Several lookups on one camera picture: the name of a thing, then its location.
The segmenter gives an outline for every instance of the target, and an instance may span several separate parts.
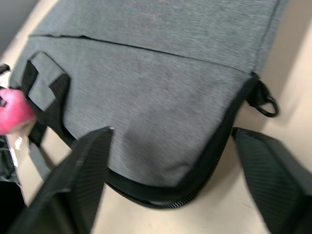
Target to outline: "beige floor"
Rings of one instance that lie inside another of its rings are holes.
[[[1,58],[12,66],[27,35],[57,0],[41,0]],[[244,105],[236,126],[261,131],[283,141],[312,172],[312,1],[290,0],[262,79],[278,99],[281,116],[267,119]],[[18,172],[29,204],[42,184],[27,151],[25,132],[9,136],[18,159]],[[44,148],[57,164],[69,151],[54,147],[59,139],[50,131]],[[268,233],[244,182],[234,144],[229,140],[208,186],[198,199],[174,211],[140,207],[106,188],[95,234],[265,234]]]

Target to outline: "black edging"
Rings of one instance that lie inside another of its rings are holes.
[[[251,75],[230,104],[221,125],[216,130],[194,168],[177,187],[156,187],[137,183],[109,169],[107,184],[127,199],[153,209],[174,209],[192,201],[212,176],[230,136],[236,114],[258,81]]]

